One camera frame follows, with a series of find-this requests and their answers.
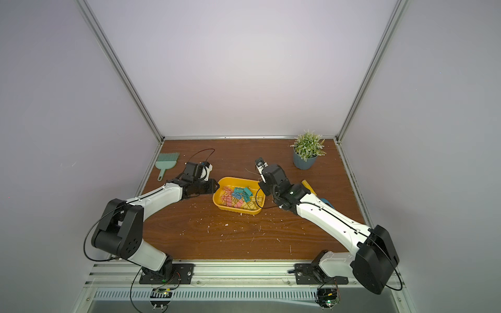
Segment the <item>yellow plastic storage box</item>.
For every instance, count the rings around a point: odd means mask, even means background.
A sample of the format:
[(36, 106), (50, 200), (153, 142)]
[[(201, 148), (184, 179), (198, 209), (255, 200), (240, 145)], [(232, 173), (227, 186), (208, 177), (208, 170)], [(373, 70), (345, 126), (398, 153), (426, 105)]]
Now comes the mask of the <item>yellow plastic storage box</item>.
[(237, 177), (223, 177), (213, 195), (213, 203), (223, 211), (257, 215), (263, 208), (266, 195), (259, 182)]

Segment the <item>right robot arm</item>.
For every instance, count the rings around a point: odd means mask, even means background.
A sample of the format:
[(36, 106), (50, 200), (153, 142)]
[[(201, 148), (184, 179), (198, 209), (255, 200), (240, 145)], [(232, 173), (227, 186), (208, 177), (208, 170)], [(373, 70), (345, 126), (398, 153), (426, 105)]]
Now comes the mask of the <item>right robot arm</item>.
[(381, 294), (397, 273), (399, 257), (390, 233), (380, 225), (373, 228), (356, 222), (323, 202), (303, 184), (291, 184), (278, 164), (259, 158), (259, 186), (274, 203), (306, 219), (338, 240), (354, 256), (350, 267), (357, 281), (374, 294)]

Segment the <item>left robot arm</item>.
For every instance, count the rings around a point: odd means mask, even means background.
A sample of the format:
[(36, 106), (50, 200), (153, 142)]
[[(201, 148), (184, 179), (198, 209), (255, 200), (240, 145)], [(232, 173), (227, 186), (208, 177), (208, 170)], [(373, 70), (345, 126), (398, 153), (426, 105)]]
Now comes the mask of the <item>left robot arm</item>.
[(108, 202), (96, 225), (91, 245), (140, 266), (166, 280), (172, 276), (172, 258), (143, 239), (144, 222), (160, 210), (182, 200), (214, 194), (219, 184), (210, 177), (209, 162), (188, 162), (179, 176), (145, 195)]

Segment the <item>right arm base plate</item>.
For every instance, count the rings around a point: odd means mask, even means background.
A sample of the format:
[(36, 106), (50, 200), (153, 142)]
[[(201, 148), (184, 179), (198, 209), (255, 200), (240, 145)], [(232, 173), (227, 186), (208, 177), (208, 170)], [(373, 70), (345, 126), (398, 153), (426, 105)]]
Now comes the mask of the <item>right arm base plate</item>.
[(288, 274), (294, 275), (297, 285), (321, 285), (321, 284), (338, 284), (347, 285), (348, 278), (345, 276), (327, 276), (319, 266), (314, 266), (311, 263), (295, 263), (294, 268), (288, 270)]

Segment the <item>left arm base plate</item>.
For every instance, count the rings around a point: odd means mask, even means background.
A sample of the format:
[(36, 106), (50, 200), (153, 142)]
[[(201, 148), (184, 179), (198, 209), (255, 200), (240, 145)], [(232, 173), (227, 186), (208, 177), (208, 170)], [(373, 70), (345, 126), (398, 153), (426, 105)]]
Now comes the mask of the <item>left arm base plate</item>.
[(193, 263), (167, 263), (159, 271), (142, 267), (140, 284), (190, 284), (195, 265)]

